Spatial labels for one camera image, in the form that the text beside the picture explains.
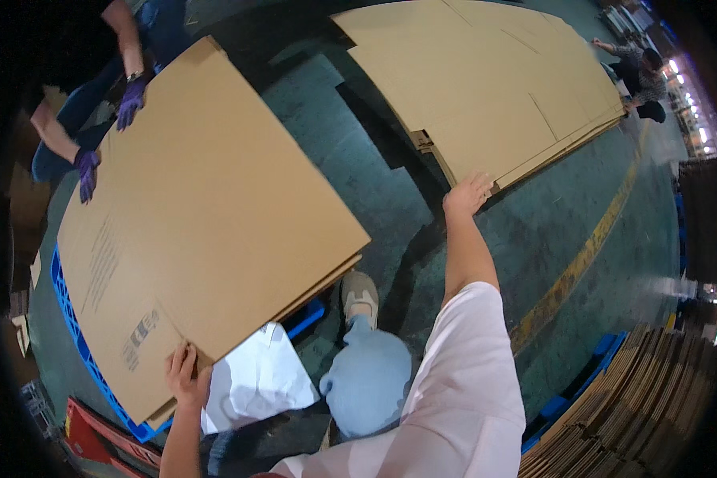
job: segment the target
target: pink shirt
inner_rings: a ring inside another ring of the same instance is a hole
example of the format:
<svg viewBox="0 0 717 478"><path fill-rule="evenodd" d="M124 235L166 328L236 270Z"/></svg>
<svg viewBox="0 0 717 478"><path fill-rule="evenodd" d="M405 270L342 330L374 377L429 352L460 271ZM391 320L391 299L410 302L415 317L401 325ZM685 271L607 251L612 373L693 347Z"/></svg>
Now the pink shirt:
<svg viewBox="0 0 717 478"><path fill-rule="evenodd" d="M526 419L502 297L467 285L425 346L401 424L382 435L280 461L287 478L514 477Z"/></svg>

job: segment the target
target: person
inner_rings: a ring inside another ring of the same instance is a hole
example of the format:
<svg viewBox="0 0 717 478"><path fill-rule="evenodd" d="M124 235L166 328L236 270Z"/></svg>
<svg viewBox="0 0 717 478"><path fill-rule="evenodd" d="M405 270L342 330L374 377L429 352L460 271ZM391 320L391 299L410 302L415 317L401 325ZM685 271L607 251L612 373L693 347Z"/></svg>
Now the person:
<svg viewBox="0 0 717 478"><path fill-rule="evenodd" d="M117 129L132 124L143 108L148 75L142 44L153 51L158 72L188 46L183 31L183 0L150 0L138 14L138 22L124 0L64 3L71 10L58 12L70 18L40 62L36 80L27 86L22 107L37 130L41 143L32 159L37 181L51 181L71 169L80 176L80 200L90 200L96 187L100 158L95 149L111 123L80 131L124 72L127 85L119 110ZM69 95L53 114L43 85L57 86Z"/></svg>
<svg viewBox="0 0 717 478"><path fill-rule="evenodd" d="M347 346L319 384L345 441L284 458L256 478L517 475L525 412L494 262L473 219L492 185L486 174L470 174L443 200L443 304L411 385L402 341L376 330L372 280L359 272L347 275ZM188 346L183 358L184 350L186 344L166 360L167 385L178 405L162 478L200 476L200 413L210 367L191 378L196 350Z"/></svg>
<svg viewBox="0 0 717 478"><path fill-rule="evenodd" d="M643 50L635 45L614 45L603 43L598 38L593 38L592 43L621 58L620 62L611 63L609 66L616 76L624 81L632 95L632 99L624 103L627 113L637 109L640 118L650 118L663 123L667 119L667 113L659 101L667 97L667 81L660 72L664 65L661 55L653 48Z"/></svg>

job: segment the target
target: hand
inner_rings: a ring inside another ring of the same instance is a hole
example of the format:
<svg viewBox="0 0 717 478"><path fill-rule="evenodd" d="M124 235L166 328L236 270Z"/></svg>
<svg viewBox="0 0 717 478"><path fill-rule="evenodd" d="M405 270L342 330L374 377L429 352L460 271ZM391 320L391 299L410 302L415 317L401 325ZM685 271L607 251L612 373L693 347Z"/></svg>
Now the hand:
<svg viewBox="0 0 717 478"><path fill-rule="evenodd" d="M493 186L494 181L488 174L473 171L443 197L443 212L472 216L492 196Z"/></svg>
<svg viewBox="0 0 717 478"><path fill-rule="evenodd" d="M95 151L79 148L74 158L74 167L79 171L79 202L86 204L93 198L96 188L96 167L101 164Z"/></svg>
<svg viewBox="0 0 717 478"><path fill-rule="evenodd" d="M117 131L124 131L133 124L135 112L143 108L143 92L146 91L146 77L141 76L125 87L120 110L117 114Z"/></svg>
<svg viewBox="0 0 717 478"><path fill-rule="evenodd" d="M185 340L175 352L165 358L165 382L180 408L202 408L210 396L212 367L203 368L198 377L191 378L196 364L196 347Z"/></svg>

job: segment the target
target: purple glove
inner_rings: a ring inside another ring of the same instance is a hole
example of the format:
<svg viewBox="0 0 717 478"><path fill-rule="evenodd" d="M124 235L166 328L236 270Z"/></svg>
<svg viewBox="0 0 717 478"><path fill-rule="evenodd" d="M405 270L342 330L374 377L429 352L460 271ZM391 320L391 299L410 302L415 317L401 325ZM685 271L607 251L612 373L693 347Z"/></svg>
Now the purple glove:
<svg viewBox="0 0 717 478"><path fill-rule="evenodd" d="M135 112L143 108L143 92L146 91L146 78L140 76L125 87L117 118L117 131L124 131L133 124Z"/></svg>
<svg viewBox="0 0 717 478"><path fill-rule="evenodd" d="M96 188L96 167L101 160L95 151L77 151L74 158L74 167L79 171L79 201L86 204L93 197Z"/></svg>

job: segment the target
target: concrete floor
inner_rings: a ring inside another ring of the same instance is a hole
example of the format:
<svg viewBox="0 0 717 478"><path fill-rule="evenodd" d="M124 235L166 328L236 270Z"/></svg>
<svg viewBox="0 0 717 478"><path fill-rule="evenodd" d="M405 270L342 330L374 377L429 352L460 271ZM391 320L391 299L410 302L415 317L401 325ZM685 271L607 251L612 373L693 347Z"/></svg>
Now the concrete floor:
<svg viewBox="0 0 717 478"><path fill-rule="evenodd" d="M188 28L215 36L372 236L359 267L377 283L380 327L421 355L443 298L440 201L448 186L435 160L411 148L326 20L355 6L192 0ZM583 37L612 41L590 0L526 0L525 6L562 17ZM601 52L600 59L611 57ZM516 348L529 420L582 369L603 333L638 321L665 323L674 310L677 301L658 283L678 276L670 178L672 165L685 157L672 116L648 127L630 118L493 198L476 217L496 263L508 330L531 322L531 335ZM43 266L76 181L68 175L51 203ZM602 241L590 248L593 236ZM296 340L316 383L339 350L336 291L325 300L326 318ZM68 395L116 421L69 339L49 277L33 294L29 327L58 423ZM244 453L312 451L325 413L318 404L274 420Z"/></svg>

